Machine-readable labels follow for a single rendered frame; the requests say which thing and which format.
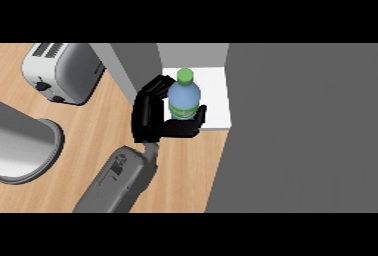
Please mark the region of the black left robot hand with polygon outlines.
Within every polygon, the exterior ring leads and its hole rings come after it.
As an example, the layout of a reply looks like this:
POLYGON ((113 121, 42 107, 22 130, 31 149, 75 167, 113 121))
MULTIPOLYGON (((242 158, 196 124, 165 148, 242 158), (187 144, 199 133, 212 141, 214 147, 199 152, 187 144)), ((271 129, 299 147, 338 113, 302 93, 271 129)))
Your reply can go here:
POLYGON ((193 138, 205 123, 206 106, 200 105, 189 120, 164 120, 164 99, 175 80, 158 75, 141 87, 134 99, 131 112, 131 133, 135 143, 158 142, 165 138, 193 138))

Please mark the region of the blue water bottle green cap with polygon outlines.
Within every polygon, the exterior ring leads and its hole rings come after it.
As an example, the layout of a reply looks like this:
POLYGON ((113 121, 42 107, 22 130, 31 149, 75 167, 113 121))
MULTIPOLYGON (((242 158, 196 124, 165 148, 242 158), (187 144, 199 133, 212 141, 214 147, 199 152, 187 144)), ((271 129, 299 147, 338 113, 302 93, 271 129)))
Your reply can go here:
POLYGON ((181 68, 177 79, 168 89, 168 110, 171 118, 190 120, 195 117, 200 101, 200 89, 193 82, 193 71, 181 68))

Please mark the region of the grey cabinet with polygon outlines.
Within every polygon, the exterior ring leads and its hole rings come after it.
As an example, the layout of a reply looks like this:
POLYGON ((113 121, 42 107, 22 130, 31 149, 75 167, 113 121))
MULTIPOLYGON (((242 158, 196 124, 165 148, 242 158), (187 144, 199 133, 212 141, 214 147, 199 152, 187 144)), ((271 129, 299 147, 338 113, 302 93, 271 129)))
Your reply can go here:
POLYGON ((178 69, 189 68, 206 106, 202 129, 230 129, 227 43, 91 43, 90 46, 130 103, 158 74, 175 77, 178 69))

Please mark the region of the dark grey cabinet door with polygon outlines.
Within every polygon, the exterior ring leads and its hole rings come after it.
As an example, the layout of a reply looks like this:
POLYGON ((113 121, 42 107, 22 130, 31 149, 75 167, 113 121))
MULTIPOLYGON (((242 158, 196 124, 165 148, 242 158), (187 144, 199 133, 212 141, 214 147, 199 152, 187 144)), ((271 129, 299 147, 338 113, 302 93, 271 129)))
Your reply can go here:
POLYGON ((378 212, 378 44, 234 44, 211 212, 378 212))

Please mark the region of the silver toaster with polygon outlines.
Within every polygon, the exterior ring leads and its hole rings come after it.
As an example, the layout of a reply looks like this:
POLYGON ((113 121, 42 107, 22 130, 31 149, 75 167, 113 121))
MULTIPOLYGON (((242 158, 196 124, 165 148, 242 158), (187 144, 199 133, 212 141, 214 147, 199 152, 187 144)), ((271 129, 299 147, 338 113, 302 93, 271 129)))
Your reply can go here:
POLYGON ((23 57, 20 71, 48 101, 84 105, 104 66, 88 43, 35 43, 23 57))

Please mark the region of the grey cylindrical appliance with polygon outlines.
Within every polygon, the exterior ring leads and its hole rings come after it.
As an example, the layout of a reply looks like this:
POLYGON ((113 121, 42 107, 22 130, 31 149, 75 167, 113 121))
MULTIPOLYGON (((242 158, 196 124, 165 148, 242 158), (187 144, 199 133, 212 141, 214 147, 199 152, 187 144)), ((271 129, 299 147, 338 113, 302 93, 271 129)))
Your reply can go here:
POLYGON ((60 125, 0 102, 0 182, 19 185, 51 168, 65 144, 60 125))

